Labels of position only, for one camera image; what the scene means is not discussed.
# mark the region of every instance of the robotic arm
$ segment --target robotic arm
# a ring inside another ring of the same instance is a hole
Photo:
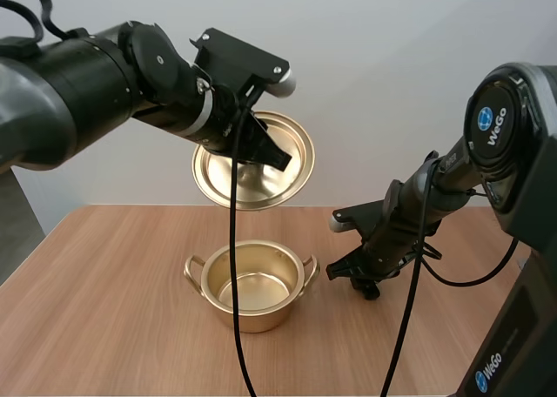
[[[433,184],[426,235],[466,204],[482,184],[501,228],[532,254],[455,394],[557,395],[557,68],[504,64],[480,84],[466,108],[464,135],[437,165],[437,152],[382,201],[336,210],[335,232],[358,230],[362,244],[327,267],[350,278],[367,299],[377,284],[416,258],[426,175]],[[440,259],[432,247],[424,255]]]
[[[157,25],[65,35],[46,47],[0,39],[0,172],[52,169],[131,116],[230,157],[244,112],[238,160],[281,171],[288,165],[290,155],[251,110],[264,91],[294,91],[285,60],[215,29],[192,41],[194,64]]]

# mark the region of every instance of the white wall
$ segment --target white wall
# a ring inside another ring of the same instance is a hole
[[[38,8],[36,0],[18,0]],[[554,0],[54,0],[63,29],[157,22],[189,59],[216,27],[288,59],[293,96],[265,96],[310,133],[313,176],[288,205],[381,199],[433,148],[462,132],[467,98],[499,64],[557,64]],[[0,11],[0,36],[27,31]],[[14,171],[48,232],[89,203],[209,204],[191,176],[194,145],[130,120],[51,172]]]

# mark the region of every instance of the wooden table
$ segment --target wooden table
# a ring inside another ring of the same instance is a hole
[[[359,244],[327,229],[331,209],[238,214],[238,239],[269,239],[322,266]],[[0,287],[0,394],[246,394],[232,331],[185,281],[185,258],[226,244],[216,206],[92,205],[70,214]],[[510,243],[492,213],[447,218],[433,265],[450,279],[490,271]],[[520,249],[526,256],[525,248]],[[321,273],[290,319],[244,334],[261,394],[379,394],[412,269],[365,301]],[[422,273],[391,393],[450,394],[518,274],[451,288]]]

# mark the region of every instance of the pot rim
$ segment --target pot rim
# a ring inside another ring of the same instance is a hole
[[[283,246],[280,243],[271,242],[270,240],[258,240],[258,239],[242,240],[242,241],[236,242],[236,249],[238,250],[238,248],[241,247],[241,246],[249,246],[249,245],[269,246],[273,249],[280,250],[288,258],[290,258],[290,260],[296,266],[296,269],[298,270],[298,280],[297,280],[296,286],[294,287],[292,292],[290,294],[288,294],[288,297],[283,299],[278,304],[276,304],[274,306],[271,306],[271,307],[261,309],[261,310],[240,310],[239,315],[243,316],[243,317],[263,316],[265,314],[275,313],[278,310],[280,310],[281,308],[289,306],[300,295],[300,293],[302,292],[302,289],[304,288],[305,270],[304,270],[304,264],[302,263],[302,260],[298,257],[298,255],[296,253],[294,253],[288,247]],[[229,246],[223,246],[220,249],[218,249],[215,253],[213,253],[208,260],[206,260],[205,264],[203,265],[203,269],[201,270],[201,283],[200,284],[201,284],[201,291],[203,291],[203,295],[205,296],[207,301],[209,301],[217,309],[219,309],[219,310],[221,310],[225,313],[232,314],[232,307],[228,307],[228,306],[224,305],[223,303],[221,303],[217,299],[217,297],[215,297],[211,293],[211,291],[209,289],[209,284],[208,284],[208,281],[207,281],[207,274],[209,273],[209,270],[211,269],[211,265],[213,264],[213,262],[215,260],[217,260],[223,253],[226,253],[228,251],[230,251],[230,247]]]

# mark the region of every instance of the aluminum pot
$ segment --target aluminum pot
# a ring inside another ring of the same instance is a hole
[[[201,280],[191,274],[191,264],[202,266]],[[305,267],[312,270],[305,276]],[[247,240],[236,243],[236,269],[240,331],[264,332],[286,319],[292,305],[319,275],[314,256],[302,261],[278,243]],[[219,318],[232,324],[230,248],[225,246],[203,261],[196,255],[185,261],[184,276],[191,286],[216,309]]]

